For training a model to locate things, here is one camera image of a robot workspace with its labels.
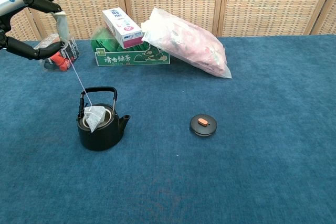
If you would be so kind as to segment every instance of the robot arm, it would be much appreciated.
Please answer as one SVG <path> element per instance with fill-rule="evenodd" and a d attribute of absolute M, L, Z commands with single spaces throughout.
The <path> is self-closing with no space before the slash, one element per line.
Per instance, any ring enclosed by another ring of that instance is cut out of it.
<path fill-rule="evenodd" d="M 62 47 L 62 42 L 53 43 L 46 48 L 34 49 L 15 38 L 6 36 L 6 33 L 12 29 L 10 19 L 25 7 L 52 13 L 56 20 L 61 16 L 66 20 L 65 13 L 58 4 L 53 3 L 53 0 L 0 0 L 0 49 L 6 48 L 8 52 L 29 60 L 49 58 Z"/>

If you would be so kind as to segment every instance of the teapot spout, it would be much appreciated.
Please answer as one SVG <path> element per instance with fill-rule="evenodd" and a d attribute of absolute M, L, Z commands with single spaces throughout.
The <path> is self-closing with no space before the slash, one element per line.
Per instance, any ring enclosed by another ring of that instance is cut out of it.
<path fill-rule="evenodd" d="M 124 133 L 125 127 L 126 127 L 127 122 L 130 118 L 131 118 L 130 115 L 124 115 L 121 119 L 119 119 L 119 132 L 121 134 Z"/>

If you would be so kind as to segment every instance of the teapot handle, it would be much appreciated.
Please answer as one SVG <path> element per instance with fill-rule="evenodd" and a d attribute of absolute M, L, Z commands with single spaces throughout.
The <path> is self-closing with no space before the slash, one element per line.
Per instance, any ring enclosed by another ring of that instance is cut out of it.
<path fill-rule="evenodd" d="M 100 86 L 100 87 L 90 87 L 90 88 L 85 88 L 85 91 L 83 90 L 80 94 L 80 99 L 79 99 L 79 112 L 78 112 L 78 118 L 83 118 L 84 117 L 84 95 L 86 93 L 90 92 L 101 92 L 101 91 L 111 91 L 113 92 L 113 111 L 114 107 L 116 105 L 116 100 L 117 100 L 117 90 L 114 87 L 109 87 L 109 86 Z"/>

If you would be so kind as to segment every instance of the black teapot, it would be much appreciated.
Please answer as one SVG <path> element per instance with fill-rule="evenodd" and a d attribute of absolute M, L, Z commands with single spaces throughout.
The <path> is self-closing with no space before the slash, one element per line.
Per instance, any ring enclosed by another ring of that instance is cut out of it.
<path fill-rule="evenodd" d="M 113 106 L 105 103 L 94 104 L 105 108 L 105 118 L 97 128 L 91 132 L 84 118 L 84 95 L 89 92 L 111 91 L 113 95 Z M 103 151 L 115 146 L 122 138 L 129 115 L 119 118 L 115 111 L 117 90 L 114 87 L 91 87 L 86 88 L 80 94 L 79 112 L 77 116 L 77 128 L 82 145 L 93 151 Z"/>

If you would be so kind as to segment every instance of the pink plastic bag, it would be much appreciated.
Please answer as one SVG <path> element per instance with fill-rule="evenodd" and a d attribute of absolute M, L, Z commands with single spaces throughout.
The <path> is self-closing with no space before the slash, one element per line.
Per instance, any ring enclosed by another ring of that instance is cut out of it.
<path fill-rule="evenodd" d="M 224 47 L 207 30 L 158 8 L 141 28 L 143 41 L 214 76 L 231 78 Z"/>

